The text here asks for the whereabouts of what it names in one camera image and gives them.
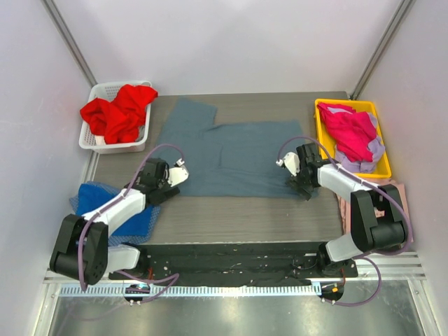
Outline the grey-blue t shirt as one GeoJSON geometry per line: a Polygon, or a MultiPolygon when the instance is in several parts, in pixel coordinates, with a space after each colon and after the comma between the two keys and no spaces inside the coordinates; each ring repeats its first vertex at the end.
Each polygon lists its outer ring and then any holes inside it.
{"type": "Polygon", "coordinates": [[[286,185],[289,172],[276,165],[284,147],[294,151],[303,143],[298,121],[217,124],[215,106],[186,98],[177,100],[157,139],[164,148],[157,157],[175,163],[184,154],[190,175],[179,186],[189,197],[268,197],[297,199],[286,185]]]}

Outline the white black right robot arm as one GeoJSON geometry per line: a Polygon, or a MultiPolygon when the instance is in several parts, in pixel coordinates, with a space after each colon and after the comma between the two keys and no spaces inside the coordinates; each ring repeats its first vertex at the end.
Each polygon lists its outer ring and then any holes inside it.
{"type": "Polygon", "coordinates": [[[338,273],[355,257],[398,253],[410,242],[409,218],[394,185],[368,182],[332,158],[323,159],[315,143],[298,146],[278,158],[276,165],[289,171],[286,184],[306,200],[322,187],[349,203],[349,231],[318,248],[316,268],[323,276],[338,273]]]}

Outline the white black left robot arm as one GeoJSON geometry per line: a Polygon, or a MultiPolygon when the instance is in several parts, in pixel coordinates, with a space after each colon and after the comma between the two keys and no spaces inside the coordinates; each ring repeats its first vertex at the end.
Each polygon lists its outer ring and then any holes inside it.
{"type": "Polygon", "coordinates": [[[137,245],[111,246],[109,237],[130,218],[179,194],[179,185],[188,177],[182,158],[173,167],[159,158],[147,159],[118,195],[94,210],[62,220],[50,270],[79,281],[82,288],[121,270],[133,279],[144,278],[149,262],[137,245]]]}

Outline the light pink folded t shirt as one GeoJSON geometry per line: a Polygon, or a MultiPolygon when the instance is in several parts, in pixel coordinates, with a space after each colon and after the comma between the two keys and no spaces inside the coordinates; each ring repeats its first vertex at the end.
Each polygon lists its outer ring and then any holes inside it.
{"type": "MultiPolygon", "coordinates": [[[[403,207],[407,217],[410,218],[404,184],[398,183],[391,178],[379,178],[379,179],[367,178],[366,181],[369,183],[377,184],[377,185],[381,185],[381,186],[388,185],[388,184],[395,186],[398,189],[398,192],[400,194],[402,207],[403,207]]],[[[342,234],[344,235],[344,234],[350,232],[350,230],[351,230],[350,204],[345,199],[341,198],[339,195],[337,196],[337,201],[339,204],[339,212],[340,212],[341,221],[342,221],[342,234]]]]}

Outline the yellow plastic tray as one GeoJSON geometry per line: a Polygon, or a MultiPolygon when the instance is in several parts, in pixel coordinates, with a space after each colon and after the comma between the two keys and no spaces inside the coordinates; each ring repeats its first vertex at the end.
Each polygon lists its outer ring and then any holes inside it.
{"type": "MultiPolygon", "coordinates": [[[[356,109],[357,112],[365,111],[365,112],[371,113],[377,119],[377,126],[376,126],[377,134],[381,138],[382,144],[385,146],[384,140],[382,139],[382,133],[380,130],[380,126],[379,126],[377,111],[376,111],[375,105],[371,101],[353,101],[353,100],[322,99],[322,98],[317,99],[315,101],[315,120],[317,120],[316,105],[318,102],[349,105],[349,106],[352,106],[354,109],[356,109]]],[[[317,125],[317,121],[316,121],[317,136],[318,136],[318,128],[319,128],[319,126],[317,125]]],[[[329,157],[335,159],[335,143],[333,142],[332,139],[329,139],[328,144],[330,145],[330,150],[327,150],[327,149],[320,150],[320,154],[322,155],[322,157],[324,159],[329,158],[329,157]]],[[[370,174],[356,173],[356,174],[361,177],[367,177],[367,178],[371,178],[371,179],[386,179],[386,178],[391,177],[391,168],[389,165],[389,159],[386,154],[386,149],[385,149],[385,152],[384,152],[382,158],[378,161],[377,166],[372,173],[370,173],[370,174]]]]}

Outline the red t shirt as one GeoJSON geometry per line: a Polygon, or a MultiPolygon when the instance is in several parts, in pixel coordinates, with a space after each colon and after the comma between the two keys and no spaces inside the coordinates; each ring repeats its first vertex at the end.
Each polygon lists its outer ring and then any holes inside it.
{"type": "Polygon", "coordinates": [[[157,97],[158,92],[149,86],[126,84],[114,100],[95,98],[80,110],[80,115],[91,133],[103,137],[106,144],[131,143],[146,123],[147,105],[157,97]]]}

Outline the magenta pink t shirt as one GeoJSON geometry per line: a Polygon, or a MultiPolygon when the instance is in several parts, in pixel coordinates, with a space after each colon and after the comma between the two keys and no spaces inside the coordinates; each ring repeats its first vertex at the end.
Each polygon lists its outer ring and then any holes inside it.
{"type": "Polygon", "coordinates": [[[376,127],[365,111],[357,112],[352,106],[318,102],[318,140],[329,151],[328,140],[351,161],[373,162],[369,144],[377,138],[376,127]]]}

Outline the lavender purple t shirt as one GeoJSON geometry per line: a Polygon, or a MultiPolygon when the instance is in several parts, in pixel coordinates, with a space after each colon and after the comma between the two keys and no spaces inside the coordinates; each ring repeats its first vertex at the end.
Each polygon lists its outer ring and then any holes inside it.
{"type": "MultiPolygon", "coordinates": [[[[376,127],[377,119],[371,113],[369,113],[369,114],[370,114],[371,121],[373,122],[374,126],[376,127]]],[[[382,156],[385,152],[385,146],[382,144],[382,140],[378,134],[377,134],[377,138],[369,144],[368,148],[372,151],[372,153],[374,155],[373,162],[371,162],[371,163],[359,162],[359,161],[351,162],[346,157],[345,154],[343,154],[342,152],[339,152],[336,149],[336,145],[335,145],[335,159],[336,159],[336,161],[341,163],[345,169],[347,169],[348,171],[350,171],[352,173],[370,174],[375,170],[378,161],[382,158],[382,156]]]]}

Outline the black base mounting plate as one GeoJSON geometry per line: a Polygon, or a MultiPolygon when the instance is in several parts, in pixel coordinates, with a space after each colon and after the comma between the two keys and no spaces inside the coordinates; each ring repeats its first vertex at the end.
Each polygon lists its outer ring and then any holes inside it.
{"type": "Polygon", "coordinates": [[[177,286],[307,286],[312,279],[356,278],[353,260],[331,263],[312,241],[151,244],[129,273],[147,279],[178,274],[177,286]]]}

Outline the white perforated plastic basket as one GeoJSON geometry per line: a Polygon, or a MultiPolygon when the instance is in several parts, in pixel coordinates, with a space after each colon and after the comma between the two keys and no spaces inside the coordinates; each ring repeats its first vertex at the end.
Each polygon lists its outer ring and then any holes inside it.
{"type": "MultiPolygon", "coordinates": [[[[116,98],[119,89],[126,84],[133,86],[152,86],[151,82],[148,80],[129,80],[100,83],[92,87],[88,102],[91,102],[95,98],[105,99],[110,102],[116,98]]],[[[115,144],[106,144],[100,136],[95,136],[93,133],[91,133],[90,126],[85,121],[83,121],[80,129],[78,144],[81,148],[92,150],[100,155],[141,152],[144,150],[146,146],[146,140],[148,139],[150,118],[151,104],[147,105],[146,107],[145,125],[140,126],[139,135],[136,141],[130,143],[115,144]]]]}

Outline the aluminium front frame rail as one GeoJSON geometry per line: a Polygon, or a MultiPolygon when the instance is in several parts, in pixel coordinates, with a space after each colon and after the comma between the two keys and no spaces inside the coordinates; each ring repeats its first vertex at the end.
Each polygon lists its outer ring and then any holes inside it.
{"type": "MultiPolygon", "coordinates": [[[[392,280],[427,280],[427,276],[424,272],[424,268],[416,252],[405,252],[400,255],[386,256],[373,253],[369,258],[379,269],[381,278],[384,281],[392,280]]],[[[365,260],[356,260],[356,268],[358,270],[358,276],[356,278],[348,278],[347,281],[355,280],[374,280],[377,279],[377,272],[370,262],[365,260]]],[[[109,276],[103,276],[99,284],[111,283],[113,281],[121,281],[130,283],[135,282],[131,279],[120,277],[119,280],[111,280],[109,276]]],[[[305,279],[311,281],[339,281],[342,277],[322,278],[316,275],[306,276],[305,279]]],[[[45,273],[44,284],[76,284],[77,282],[66,276],[58,275],[48,270],[45,273]]]]}

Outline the left aluminium corner post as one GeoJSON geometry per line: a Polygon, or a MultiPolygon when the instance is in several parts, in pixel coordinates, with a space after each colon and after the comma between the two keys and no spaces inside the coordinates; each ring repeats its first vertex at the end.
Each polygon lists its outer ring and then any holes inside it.
{"type": "Polygon", "coordinates": [[[47,14],[55,25],[57,31],[59,32],[59,35],[62,37],[63,42],[71,53],[71,56],[73,57],[75,63],[85,77],[87,83],[91,87],[95,86],[97,84],[97,80],[92,70],[90,69],[85,57],[83,56],[81,49],[78,47],[78,44],[73,34],[71,33],[69,26],[60,13],[57,4],[53,0],[42,0],[41,3],[47,11],[47,14]]]}

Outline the aluminium corner post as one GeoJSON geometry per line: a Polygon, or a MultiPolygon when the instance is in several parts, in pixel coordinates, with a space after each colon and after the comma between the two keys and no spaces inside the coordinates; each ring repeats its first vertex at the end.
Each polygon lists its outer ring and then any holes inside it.
{"type": "Polygon", "coordinates": [[[59,32],[59,35],[62,37],[63,42],[71,53],[71,56],[73,57],[75,63],[85,77],[87,83],[91,87],[95,86],[97,84],[97,80],[92,70],[90,69],[85,57],[83,56],[81,49],[78,47],[78,44],[73,34],[71,33],[69,26],[60,13],[57,4],[53,0],[42,0],[41,3],[47,11],[47,14],[55,25],[57,31],[59,32]]]}
{"type": "Polygon", "coordinates": [[[350,100],[358,100],[360,98],[373,73],[375,72],[375,69],[379,65],[382,57],[385,56],[388,47],[391,45],[395,35],[398,33],[406,17],[409,15],[415,2],[415,0],[402,0],[399,2],[398,7],[396,8],[377,44],[377,47],[374,49],[372,56],[370,57],[357,84],[355,85],[353,92],[348,95],[350,100]]]}

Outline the right aluminium corner post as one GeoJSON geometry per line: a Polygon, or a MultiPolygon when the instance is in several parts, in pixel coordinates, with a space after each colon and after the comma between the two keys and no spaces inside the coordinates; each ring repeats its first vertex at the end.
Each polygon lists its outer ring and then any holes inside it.
{"type": "Polygon", "coordinates": [[[357,84],[355,85],[353,92],[348,95],[350,100],[358,100],[360,98],[373,73],[375,72],[375,69],[379,65],[382,57],[385,56],[388,47],[391,45],[395,35],[398,33],[406,17],[409,15],[415,2],[415,0],[402,0],[399,2],[398,7],[396,8],[377,44],[377,47],[374,49],[372,56],[370,57],[357,84]]]}

